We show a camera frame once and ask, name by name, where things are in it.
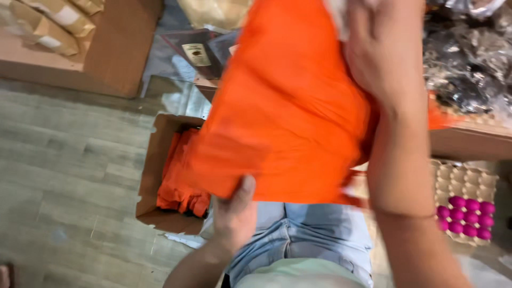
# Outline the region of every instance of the denim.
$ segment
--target denim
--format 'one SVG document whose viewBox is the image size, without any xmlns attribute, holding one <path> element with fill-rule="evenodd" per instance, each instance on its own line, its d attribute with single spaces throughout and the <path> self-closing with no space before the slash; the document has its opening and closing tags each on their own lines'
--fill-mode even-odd
<svg viewBox="0 0 512 288">
<path fill-rule="evenodd" d="M 259 202 L 255 235 L 234 256 L 226 273 L 231 287 L 254 270 L 287 258 L 321 258 L 373 287 L 373 244 L 357 208 L 337 204 Z"/>
</svg>

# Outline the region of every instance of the magenta ball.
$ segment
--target magenta ball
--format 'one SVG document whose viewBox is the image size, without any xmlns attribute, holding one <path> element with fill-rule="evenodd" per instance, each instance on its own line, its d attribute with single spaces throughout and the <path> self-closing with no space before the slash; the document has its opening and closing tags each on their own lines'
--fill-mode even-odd
<svg viewBox="0 0 512 288">
<path fill-rule="evenodd" d="M 496 212 L 496 206 L 494 206 L 494 204 L 491 202 L 484 201 L 480 203 L 480 212 L 485 215 L 493 214 Z"/>
<path fill-rule="evenodd" d="M 448 199 L 448 202 L 455 208 L 462 208 L 466 205 L 466 200 L 460 196 L 453 196 Z"/>
<path fill-rule="evenodd" d="M 455 234 L 460 234 L 463 230 L 462 224 L 459 222 L 450 222 L 450 224 L 448 224 L 448 229 Z"/>
<path fill-rule="evenodd" d="M 450 210 L 446 206 L 439 206 L 437 208 L 437 217 L 445 219 L 450 215 Z"/>
<path fill-rule="evenodd" d="M 489 215 L 480 215 L 479 219 L 478 219 L 478 224 L 480 224 L 480 226 L 484 227 L 484 228 L 489 228 L 489 227 L 492 227 L 494 226 L 494 219 L 492 217 L 490 217 Z"/>
<path fill-rule="evenodd" d="M 462 232 L 467 237 L 475 237 L 477 235 L 477 229 L 469 224 L 464 225 Z"/>
<path fill-rule="evenodd" d="M 468 211 L 478 211 L 480 209 L 480 202 L 475 199 L 466 200 L 466 209 Z"/>
<path fill-rule="evenodd" d="M 446 219 L 437 219 L 437 222 L 439 223 L 439 228 L 441 229 L 441 231 L 446 231 L 448 230 L 448 221 Z"/>
<path fill-rule="evenodd" d="M 464 212 L 458 208 L 453 208 L 450 210 L 450 218 L 452 221 L 460 221 L 464 219 Z"/>
<path fill-rule="evenodd" d="M 487 228 L 480 227 L 477 231 L 477 237 L 483 240 L 490 240 L 492 238 L 492 235 L 490 234 L 490 231 Z"/>
<path fill-rule="evenodd" d="M 475 212 L 467 211 L 464 213 L 464 221 L 469 224 L 475 224 L 478 222 L 478 215 Z"/>
</svg>

